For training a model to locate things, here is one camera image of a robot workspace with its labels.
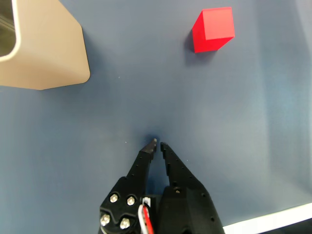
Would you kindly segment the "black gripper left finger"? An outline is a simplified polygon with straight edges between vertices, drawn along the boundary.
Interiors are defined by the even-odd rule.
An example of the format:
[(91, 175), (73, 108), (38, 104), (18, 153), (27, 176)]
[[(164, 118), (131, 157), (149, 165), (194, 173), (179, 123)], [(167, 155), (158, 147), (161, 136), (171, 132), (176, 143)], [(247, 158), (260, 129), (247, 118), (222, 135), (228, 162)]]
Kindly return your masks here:
[(99, 208), (101, 234), (140, 234), (138, 209), (146, 196), (149, 167), (156, 152), (154, 138), (138, 153), (127, 176), (121, 177)]

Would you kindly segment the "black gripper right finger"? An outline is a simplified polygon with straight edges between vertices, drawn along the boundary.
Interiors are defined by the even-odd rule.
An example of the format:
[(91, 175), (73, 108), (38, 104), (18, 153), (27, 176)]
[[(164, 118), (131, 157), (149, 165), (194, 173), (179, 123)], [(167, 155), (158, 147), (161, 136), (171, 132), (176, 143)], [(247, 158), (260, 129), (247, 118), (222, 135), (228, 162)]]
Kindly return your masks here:
[(214, 203), (204, 185), (172, 148), (160, 144), (170, 185), (165, 187), (157, 214), (158, 234), (223, 234)]

